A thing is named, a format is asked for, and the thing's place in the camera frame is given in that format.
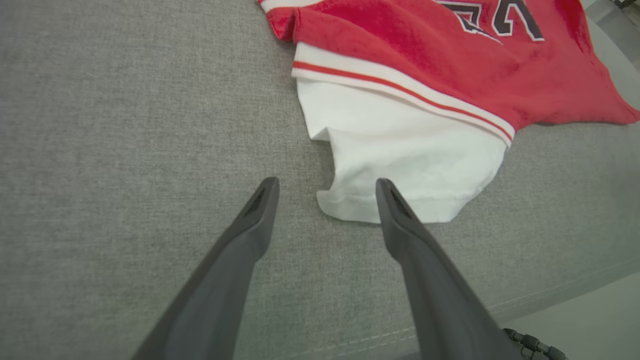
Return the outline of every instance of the red jersey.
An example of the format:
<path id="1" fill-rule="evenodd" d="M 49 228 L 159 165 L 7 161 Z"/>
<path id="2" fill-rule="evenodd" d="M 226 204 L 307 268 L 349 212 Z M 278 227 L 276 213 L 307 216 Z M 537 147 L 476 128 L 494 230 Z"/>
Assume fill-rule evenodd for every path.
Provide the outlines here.
<path id="1" fill-rule="evenodd" d="M 367 87 L 511 143 L 535 122 L 630 124 L 579 0 L 264 0 L 294 76 Z"/>

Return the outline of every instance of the printed number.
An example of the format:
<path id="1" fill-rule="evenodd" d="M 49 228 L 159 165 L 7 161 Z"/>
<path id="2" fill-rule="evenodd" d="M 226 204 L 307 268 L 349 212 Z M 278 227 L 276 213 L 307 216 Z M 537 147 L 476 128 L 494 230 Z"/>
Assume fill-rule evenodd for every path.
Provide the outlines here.
<path id="1" fill-rule="evenodd" d="M 479 19 L 480 13 L 482 12 L 482 4 L 441 0 L 436 0 L 436 2 L 453 11 L 458 16 L 462 29 L 467 33 L 480 34 L 501 43 L 500 40 L 480 28 Z M 513 20 L 509 20 L 511 9 L 515 9 L 516 13 L 520 16 L 532 40 L 545 40 L 524 0 L 499 0 L 498 8 L 493 14 L 492 24 L 493 30 L 498 36 L 508 37 L 513 35 Z"/>
<path id="2" fill-rule="evenodd" d="M 529 11 L 529 8 L 523 0 L 500 0 L 498 9 L 493 14 L 493 30 L 500 37 L 511 36 L 513 34 L 513 20 L 509 20 L 509 13 L 511 9 L 515 9 L 516 13 L 520 16 L 520 19 L 527 28 L 527 34 L 533 41 L 544 41 L 542 32 L 533 19 L 533 15 Z"/>
<path id="3" fill-rule="evenodd" d="M 500 40 L 480 28 L 480 24 L 478 22 L 480 19 L 480 13 L 482 12 L 482 4 L 460 3 L 457 1 L 436 1 L 458 16 L 458 19 L 462 24 L 462 28 L 467 33 L 484 35 L 490 39 L 500 42 Z"/>

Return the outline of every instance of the red stripe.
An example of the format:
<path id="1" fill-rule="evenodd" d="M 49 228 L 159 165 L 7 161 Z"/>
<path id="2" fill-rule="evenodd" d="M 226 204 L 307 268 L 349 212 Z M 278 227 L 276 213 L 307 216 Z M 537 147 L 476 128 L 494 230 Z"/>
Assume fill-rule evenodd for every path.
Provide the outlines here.
<path id="1" fill-rule="evenodd" d="M 298 68 L 298 69 L 305 69 L 305 70 L 311 70 L 311 71 L 316 71 L 316 72 L 322 72 L 324 74 L 329 74 L 329 75 L 337 75 L 337 76 L 344 76 L 346 78 L 353 78 L 353 79 L 358 79 L 358 80 L 364 80 L 364 81 L 371 81 L 373 83 L 378 83 L 381 85 L 385 85 L 385 86 L 389 86 L 392 87 L 396 90 L 400 90 L 406 94 L 409 94 L 413 97 L 415 97 L 416 99 L 420 99 L 421 101 L 426 102 L 429 105 L 435 106 L 437 108 L 443 109 L 443 110 L 449 110 L 449 111 L 455 111 L 456 113 L 460 113 L 460 114 L 464 114 L 466 116 L 470 116 L 473 117 L 475 119 L 478 119 L 480 121 L 483 121 L 487 124 L 490 124 L 494 127 L 496 127 L 497 129 L 499 129 L 500 131 L 502 131 L 502 133 L 504 133 L 507 138 L 509 138 L 510 141 L 513 141 L 513 137 L 511 137 L 511 135 L 503 128 L 501 128 L 500 126 L 494 124 L 493 122 L 491 122 L 490 120 L 487 120 L 479 115 L 476 115 L 474 113 L 470 113 L 468 111 L 465 110 L 461 110 L 458 108 L 452 108 L 451 106 L 446 106 L 446 105 L 442 105 L 442 104 L 438 104 L 437 102 L 433 102 L 429 99 L 427 99 L 424 96 L 421 96 L 420 94 L 418 94 L 417 92 L 411 91 L 407 88 L 404 88 L 396 83 L 392 83 L 391 81 L 387 81 L 384 79 L 380 79 L 380 78 L 376 78 L 374 76 L 369 76 L 369 75 L 363 75 L 363 74 L 358 74 L 356 72 L 349 72 L 349 71 L 343 71 L 343 70 L 337 70 L 337 69 L 331 69 L 329 67 L 322 67 L 322 66 L 317 66 L 317 65 L 312 65 L 309 63 L 303 63 L 302 61 L 294 61 L 293 62 L 293 67 Z"/>

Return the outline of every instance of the basketball jersey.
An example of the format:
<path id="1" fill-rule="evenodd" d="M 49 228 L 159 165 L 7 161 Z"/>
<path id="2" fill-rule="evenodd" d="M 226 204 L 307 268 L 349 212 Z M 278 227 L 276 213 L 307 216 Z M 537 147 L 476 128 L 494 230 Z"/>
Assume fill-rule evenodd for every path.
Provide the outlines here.
<path id="1" fill-rule="evenodd" d="M 423 222 L 450 221 L 523 127 L 640 119 L 594 54 L 579 0 L 260 4 L 298 44 L 309 135 L 335 160 L 318 200 L 343 220 L 379 222 L 374 183 L 388 177 Z"/>

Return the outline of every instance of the gray fabric surface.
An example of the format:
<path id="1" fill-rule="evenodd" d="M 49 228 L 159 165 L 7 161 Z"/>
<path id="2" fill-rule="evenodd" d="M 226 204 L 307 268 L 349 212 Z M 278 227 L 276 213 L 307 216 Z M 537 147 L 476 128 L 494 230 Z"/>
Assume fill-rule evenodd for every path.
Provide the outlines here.
<path id="1" fill-rule="evenodd" d="M 417 350 L 379 227 L 317 207 L 330 148 L 252 0 L 7 0 L 0 34 L 1 359 L 127 359 L 266 176 L 282 197 L 236 357 Z M 639 139 L 524 129 L 496 180 L 430 226 L 498 320 L 640 269 Z"/>

